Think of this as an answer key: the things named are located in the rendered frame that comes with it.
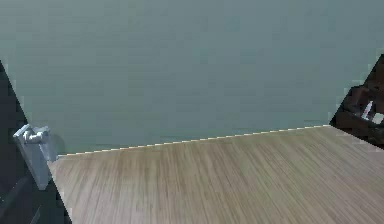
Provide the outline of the dark brown wooden shelf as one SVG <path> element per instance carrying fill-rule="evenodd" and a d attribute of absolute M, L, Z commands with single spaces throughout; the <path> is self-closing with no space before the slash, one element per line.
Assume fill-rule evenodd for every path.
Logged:
<path fill-rule="evenodd" d="M 329 124 L 384 150 L 384 54 L 345 95 Z"/>

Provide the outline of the dark grey room door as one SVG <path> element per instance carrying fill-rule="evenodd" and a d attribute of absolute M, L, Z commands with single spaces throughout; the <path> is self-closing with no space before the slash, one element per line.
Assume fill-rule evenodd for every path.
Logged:
<path fill-rule="evenodd" d="M 0 224 L 72 224 L 53 180 L 40 190 L 13 135 L 27 118 L 0 61 Z"/>

